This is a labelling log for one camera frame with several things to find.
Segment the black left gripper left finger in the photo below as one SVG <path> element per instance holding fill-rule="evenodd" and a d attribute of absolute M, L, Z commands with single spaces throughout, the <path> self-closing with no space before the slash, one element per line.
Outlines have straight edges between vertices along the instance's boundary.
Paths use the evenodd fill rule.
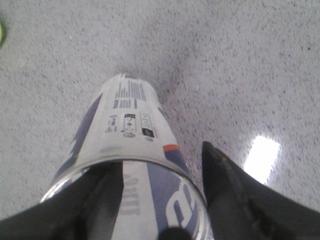
<path fill-rule="evenodd" d="M 110 240 L 123 195 L 123 165 L 96 164 L 75 182 L 0 222 L 2 240 Z"/>

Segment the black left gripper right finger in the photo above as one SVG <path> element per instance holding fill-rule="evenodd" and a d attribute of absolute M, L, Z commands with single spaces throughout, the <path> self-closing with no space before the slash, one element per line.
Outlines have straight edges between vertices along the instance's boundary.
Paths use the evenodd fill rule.
<path fill-rule="evenodd" d="M 261 184 L 210 142 L 202 181 L 216 240 L 318 240 L 320 214 Z"/>

